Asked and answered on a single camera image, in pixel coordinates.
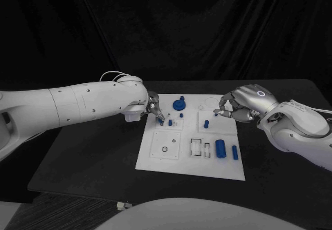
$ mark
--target blue object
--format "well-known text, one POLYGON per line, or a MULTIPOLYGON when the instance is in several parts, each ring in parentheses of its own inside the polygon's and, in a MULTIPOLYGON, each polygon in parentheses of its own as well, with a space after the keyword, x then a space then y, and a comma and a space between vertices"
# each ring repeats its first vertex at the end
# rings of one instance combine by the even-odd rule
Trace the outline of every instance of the blue object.
POLYGON ((204 127, 206 127, 206 128, 210 127, 210 121, 209 121, 209 120, 204 122, 204 127))
POLYGON ((239 160, 239 156, 237 156, 237 146, 233 145, 233 158, 234 160, 239 160))
POLYGON ((227 157, 226 141, 217 140, 216 142, 217 142, 216 143, 217 157, 226 158, 227 157))
POLYGON ((174 102, 174 109, 178 110, 178 111, 185 109, 185 101, 184 100, 177 100, 174 102))

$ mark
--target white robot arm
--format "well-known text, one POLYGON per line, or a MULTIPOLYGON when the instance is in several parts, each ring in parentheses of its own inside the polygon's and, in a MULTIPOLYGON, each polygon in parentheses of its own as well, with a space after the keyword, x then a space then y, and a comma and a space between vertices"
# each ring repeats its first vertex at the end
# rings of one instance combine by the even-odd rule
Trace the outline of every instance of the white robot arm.
POLYGON ((240 122, 260 118, 258 127, 284 152, 295 152, 314 164, 332 171, 332 130, 327 119, 297 101, 279 103, 272 92, 260 85, 239 87, 226 94, 214 112, 240 122), (230 101, 234 112, 226 110, 230 101))
POLYGON ((139 121, 148 113, 164 120, 159 96, 136 76, 54 89, 0 92, 0 160, 44 131, 123 113, 139 121))

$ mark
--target cable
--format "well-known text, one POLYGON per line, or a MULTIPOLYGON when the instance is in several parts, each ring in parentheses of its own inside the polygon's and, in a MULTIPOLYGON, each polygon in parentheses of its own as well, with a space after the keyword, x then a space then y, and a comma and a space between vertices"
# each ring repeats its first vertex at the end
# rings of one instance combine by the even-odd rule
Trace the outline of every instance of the cable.
POLYGON ((120 75, 126 75, 126 76, 129 76, 129 74, 128 74, 128 73, 123 73, 123 72, 119 72, 119 71, 107 71, 107 72, 105 72, 105 73, 103 73, 103 76, 100 77, 100 81, 102 81, 102 79, 103 79, 105 75, 106 75, 106 74, 109 74, 109 73, 120 73, 120 75))
POLYGON ((317 108, 312 108, 312 107, 307 106, 305 104, 302 104, 302 103, 297 102, 295 100, 291 100, 291 101, 292 101, 292 102, 295 102, 295 103, 298 103, 299 105, 302 105, 302 106, 308 107, 310 109, 312 109, 312 110, 315 110, 315 111, 320 111, 320 112, 323 112, 323 113, 332 114, 332 111, 331 111, 331 110, 317 109, 317 108))

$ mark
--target black backdrop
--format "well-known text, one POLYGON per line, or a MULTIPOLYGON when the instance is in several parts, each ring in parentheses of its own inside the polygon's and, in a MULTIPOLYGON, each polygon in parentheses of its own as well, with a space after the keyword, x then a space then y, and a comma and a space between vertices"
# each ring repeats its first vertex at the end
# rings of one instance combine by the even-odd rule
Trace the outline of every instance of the black backdrop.
MULTIPOLYGON (((324 0, 6 1, 0 90, 99 81, 120 70, 145 81, 307 78, 330 99, 331 12, 324 0)), ((37 196, 27 184, 58 131, 0 163, 0 200, 37 196)))

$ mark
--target hole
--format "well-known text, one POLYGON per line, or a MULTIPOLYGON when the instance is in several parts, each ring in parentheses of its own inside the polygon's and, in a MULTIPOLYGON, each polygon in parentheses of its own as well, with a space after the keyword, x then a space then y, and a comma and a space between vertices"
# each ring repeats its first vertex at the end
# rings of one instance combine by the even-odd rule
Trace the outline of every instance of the hole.
POLYGON ((9 124, 11 123, 9 113, 8 112, 2 113, 2 116, 4 116, 6 124, 9 124))

